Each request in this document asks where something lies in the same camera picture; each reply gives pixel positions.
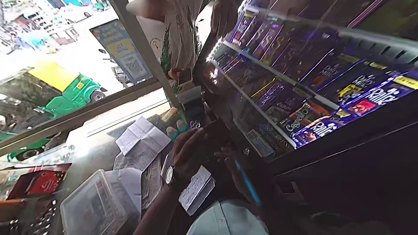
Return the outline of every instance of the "motorcycle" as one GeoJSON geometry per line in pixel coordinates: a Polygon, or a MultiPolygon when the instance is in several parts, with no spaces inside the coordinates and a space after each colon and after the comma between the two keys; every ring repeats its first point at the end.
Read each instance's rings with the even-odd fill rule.
{"type": "MultiPolygon", "coordinates": [[[[107,52],[103,49],[99,49],[99,51],[103,54],[107,54],[107,52]]],[[[103,60],[109,60],[112,63],[116,64],[116,61],[112,58],[104,58],[103,60]]],[[[115,74],[116,79],[122,83],[124,88],[128,88],[133,86],[133,83],[129,80],[128,76],[123,72],[123,70],[116,64],[115,66],[111,67],[113,73],[115,74]]]]}

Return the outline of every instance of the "street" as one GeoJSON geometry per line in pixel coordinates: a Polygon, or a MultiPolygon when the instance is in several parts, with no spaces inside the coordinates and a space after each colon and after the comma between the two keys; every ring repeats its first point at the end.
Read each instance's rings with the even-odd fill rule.
{"type": "Polygon", "coordinates": [[[2,69],[0,79],[15,74],[26,66],[35,66],[40,61],[56,62],[61,67],[79,72],[108,90],[107,95],[114,94],[123,89],[112,72],[111,67],[116,65],[109,60],[108,54],[99,52],[104,49],[89,29],[117,19],[117,14],[110,8],[104,12],[95,13],[91,17],[73,24],[74,29],[80,35],[78,41],[68,45],[59,46],[55,54],[46,54],[44,51],[22,49],[12,52],[10,55],[1,54],[2,69]]]}

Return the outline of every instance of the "yellow rickshaw roof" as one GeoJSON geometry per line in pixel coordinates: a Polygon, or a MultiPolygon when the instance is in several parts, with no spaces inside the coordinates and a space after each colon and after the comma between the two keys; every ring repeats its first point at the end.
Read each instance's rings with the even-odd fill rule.
{"type": "Polygon", "coordinates": [[[63,92],[80,74],[64,69],[55,62],[29,70],[31,75],[63,92]]]}

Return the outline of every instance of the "hand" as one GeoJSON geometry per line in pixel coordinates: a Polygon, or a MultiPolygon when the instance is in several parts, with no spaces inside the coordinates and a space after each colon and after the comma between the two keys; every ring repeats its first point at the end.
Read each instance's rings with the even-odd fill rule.
{"type": "Polygon", "coordinates": [[[184,69],[180,69],[180,68],[170,69],[168,71],[168,75],[171,79],[178,82],[179,78],[180,78],[180,73],[182,73],[183,71],[184,71],[184,69]]]}
{"type": "Polygon", "coordinates": [[[237,161],[248,179],[251,181],[254,186],[258,196],[261,199],[261,202],[266,204],[271,204],[273,196],[273,184],[270,181],[270,177],[266,175],[266,170],[263,166],[260,169],[251,169],[250,164],[246,161],[245,155],[237,151],[231,150],[231,148],[221,148],[221,152],[214,154],[218,158],[223,158],[225,165],[229,169],[232,175],[232,180],[235,183],[237,190],[244,195],[244,197],[251,203],[254,203],[250,192],[248,191],[247,186],[244,183],[242,178],[242,173],[238,171],[235,161],[237,161]]]}
{"type": "Polygon", "coordinates": [[[235,0],[216,0],[212,12],[212,31],[216,37],[225,37],[234,29],[238,19],[238,7],[235,0]]]}
{"type": "Polygon", "coordinates": [[[203,163],[203,156],[194,156],[200,141],[205,136],[203,128],[194,128],[179,135],[174,144],[173,163],[178,176],[190,182],[203,163]]]}

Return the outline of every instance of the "bottle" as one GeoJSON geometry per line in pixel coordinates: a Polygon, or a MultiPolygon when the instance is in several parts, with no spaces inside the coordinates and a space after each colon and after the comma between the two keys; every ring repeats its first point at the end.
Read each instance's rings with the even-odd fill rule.
{"type": "Polygon", "coordinates": [[[177,120],[177,129],[178,129],[178,134],[186,132],[187,125],[182,120],[177,120]]]}

